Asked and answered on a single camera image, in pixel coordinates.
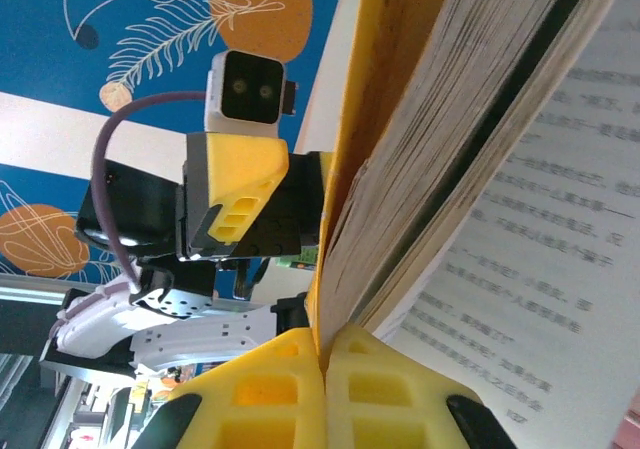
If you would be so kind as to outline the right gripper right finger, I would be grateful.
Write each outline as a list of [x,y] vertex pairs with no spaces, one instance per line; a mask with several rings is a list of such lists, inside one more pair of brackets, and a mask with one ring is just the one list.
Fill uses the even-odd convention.
[[325,374],[329,448],[513,448],[469,387],[347,325]]

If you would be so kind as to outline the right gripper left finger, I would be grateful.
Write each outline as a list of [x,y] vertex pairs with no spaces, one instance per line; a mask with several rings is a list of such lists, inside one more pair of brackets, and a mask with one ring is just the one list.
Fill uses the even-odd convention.
[[174,389],[135,448],[324,448],[324,379],[309,328]]

